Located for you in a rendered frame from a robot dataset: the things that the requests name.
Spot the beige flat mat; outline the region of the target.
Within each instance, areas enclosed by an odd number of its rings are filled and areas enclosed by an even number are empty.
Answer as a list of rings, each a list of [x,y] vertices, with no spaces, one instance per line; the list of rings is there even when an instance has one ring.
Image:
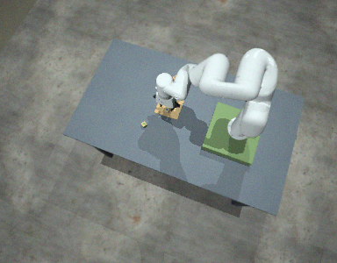
[[[154,113],[157,113],[157,114],[160,114],[160,115],[163,115],[163,116],[166,116],[166,117],[171,117],[173,119],[178,119],[178,116],[180,114],[180,111],[181,111],[181,108],[183,106],[184,101],[178,101],[178,100],[176,100],[176,101],[180,104],[179,108],[176,107],[172,111],[170,110],[169,113],[166,113],[166,112],[164,112],[166,106],[164,106],[164,105],[160,106],[160,104],[158,103]]]

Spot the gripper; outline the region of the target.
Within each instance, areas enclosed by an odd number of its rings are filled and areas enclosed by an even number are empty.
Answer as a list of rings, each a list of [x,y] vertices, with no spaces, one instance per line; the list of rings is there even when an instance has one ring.
[[[180,107],[180,104],[176,101],[174,97],[171,97],[168,100],[161,99],[158,95],[158,91],[156,92],[156,95],[154,95],[153,97],[156,99],[156,102],[160,104],[160,106],[164,105],[172,110],[176,107],[177,108]]]

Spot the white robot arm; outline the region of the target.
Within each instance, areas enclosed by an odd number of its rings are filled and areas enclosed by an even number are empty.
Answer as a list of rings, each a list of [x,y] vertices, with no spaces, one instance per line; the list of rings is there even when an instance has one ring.
[[[278,80],[277,64],[268,52],[253,48],[240,60],[234,83],[225,82],[229,67],[227,57],[216,53],[198,65],[183,66],[174,81],[170,74],[159,74],[155,89],[161,99],[174,97],[178,101],[184,101],[190,85],[193,84],[208,96],[246,101],[239,115],[235,117],[237,119],[233,118],[228,123],[227,130],[232,138],[238,140],[258,137],[269,119]]]

